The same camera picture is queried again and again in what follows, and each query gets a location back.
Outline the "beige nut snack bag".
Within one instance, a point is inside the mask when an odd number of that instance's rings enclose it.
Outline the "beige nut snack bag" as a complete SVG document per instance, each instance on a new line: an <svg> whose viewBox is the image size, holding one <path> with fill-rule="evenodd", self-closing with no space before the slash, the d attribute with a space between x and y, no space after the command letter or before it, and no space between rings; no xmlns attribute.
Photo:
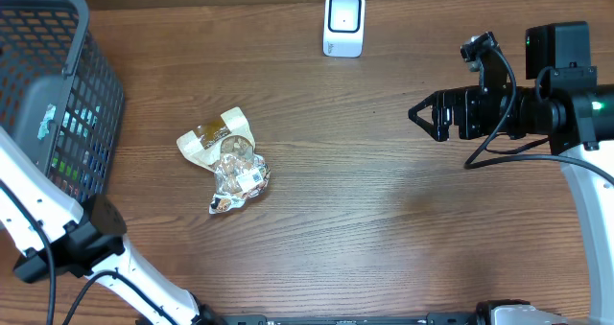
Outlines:
<svg viewBox="0 0 614 325"><path fill-rule="evenodd" d="M256 153L248 119L238 106L181 135L177 147L184 158L214 175L211 215L241 208L268 187L271 169Z"/></svg>

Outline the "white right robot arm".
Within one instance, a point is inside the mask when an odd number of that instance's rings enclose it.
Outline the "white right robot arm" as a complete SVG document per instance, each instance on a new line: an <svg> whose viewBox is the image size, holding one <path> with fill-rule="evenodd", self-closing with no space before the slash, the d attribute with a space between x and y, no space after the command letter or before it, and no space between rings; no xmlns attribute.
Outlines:
<svg viewBox="0 0 614 325"><path fill-rule="evenodd" d="M434 140L456 126L482 143L466 170L523 161L559 164L579 218L590 284L590 324L613 321L613 87L598 83L585 21L552 23L525 33L526 77L518 85L492 32L460 48L476 86L434 92L408 111Z"/></svg>

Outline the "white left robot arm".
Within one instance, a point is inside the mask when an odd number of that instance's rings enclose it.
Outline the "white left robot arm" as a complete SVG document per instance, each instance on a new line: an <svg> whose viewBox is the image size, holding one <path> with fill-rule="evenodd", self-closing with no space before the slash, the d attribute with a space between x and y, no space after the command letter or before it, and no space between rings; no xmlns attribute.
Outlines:
<svg viewBox="0 0 614 325"><path fill-rule="evenodd" d="M1 222L21 256L13 272L50 289L69 272L114 292L143 324L220 324L191 292L166 279L131 244L118 210L104 195L78 202L54 185L1 134Z"/></svg>

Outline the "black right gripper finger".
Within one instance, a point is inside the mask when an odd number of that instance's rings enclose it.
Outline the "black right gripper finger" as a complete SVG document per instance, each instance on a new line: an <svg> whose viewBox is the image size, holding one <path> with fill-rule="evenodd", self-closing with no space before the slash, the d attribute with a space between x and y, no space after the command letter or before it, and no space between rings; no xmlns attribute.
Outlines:
<svg viewBox="0 0 614 325"><path fill-rule="evenodd" d="M447 141L449 139L450 121L446 114L433 108L431 111L431 121L420 117L418 111L410 109L408 111L409 119L426 131L435 141Z"/></svg>
<svg viewBox="0 0 614 325"><path fill-rule="evenodd" d="M412 108L408 110L408 116L416 117L420 111L426 109L427 107L437 110L439 108L439 104L438 104L439 100L443 94L444 94L443 90L438 90L432 93L431 95L427 96L420 103L414 105Z"/></svg>

